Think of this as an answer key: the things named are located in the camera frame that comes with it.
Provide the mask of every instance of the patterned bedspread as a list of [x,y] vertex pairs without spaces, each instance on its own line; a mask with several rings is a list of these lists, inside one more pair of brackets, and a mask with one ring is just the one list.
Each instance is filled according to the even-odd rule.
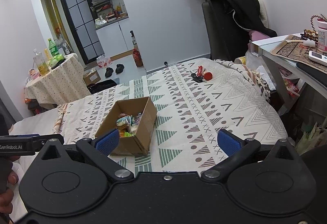
[[[212,72],[212,80],[192,80],[190,73],[199,65]],[[287,137],[275,110],[242,74],[205,58],[63,105],[57,131],[66,144],[94,138],[116,100],[143,96],[150,96],[158,110],[148,155],[110,156],[135,173],[207,170],[227,157],[217,144],[217,132],[222,128],[241,139],[253,137],[267,144]]]

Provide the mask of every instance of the placemat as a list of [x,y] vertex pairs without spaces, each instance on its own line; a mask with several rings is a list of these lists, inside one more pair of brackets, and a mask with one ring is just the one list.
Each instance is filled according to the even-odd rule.
[[292,61],[306,64],[327,74],[327,67],[309,59],[309,51],[317,52],[316,48],[303,46],[303,43],[287,43],[286,40],[301,40],[300,37],[289,35],[283,42],[270,51],[271,55],[286,58]]

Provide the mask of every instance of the round table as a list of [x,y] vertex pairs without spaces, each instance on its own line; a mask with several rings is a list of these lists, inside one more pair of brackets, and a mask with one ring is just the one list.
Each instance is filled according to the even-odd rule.
[[84,83],[84,68],[77,60],[77,54],[65,58],[45,76],[29,81],[25,86],[25,98],[36,99],[39,104],[61,105],[91,95]]

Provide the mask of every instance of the metal screw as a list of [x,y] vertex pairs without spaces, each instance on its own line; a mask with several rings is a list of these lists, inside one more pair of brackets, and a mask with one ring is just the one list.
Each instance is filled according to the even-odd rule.
[[164,180],[172,180],[173,179],[173,176],[170,176],[170,175],[166,175],[163,177]]
[[208,178],[218,178],[220,176],[220,172],[218,170],[207,170],[204,172],[204,175]]
[[127,178],[130,174],[131,174],[131,172],[129,170],[117,170],[115,172],[115,175],[118,178]]

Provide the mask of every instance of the white remote control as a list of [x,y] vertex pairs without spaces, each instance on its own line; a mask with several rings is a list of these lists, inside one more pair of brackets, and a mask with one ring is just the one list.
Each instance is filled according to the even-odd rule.
[[309,51],[309,59],[323,66],[327,66],[327,57],[314,51]]

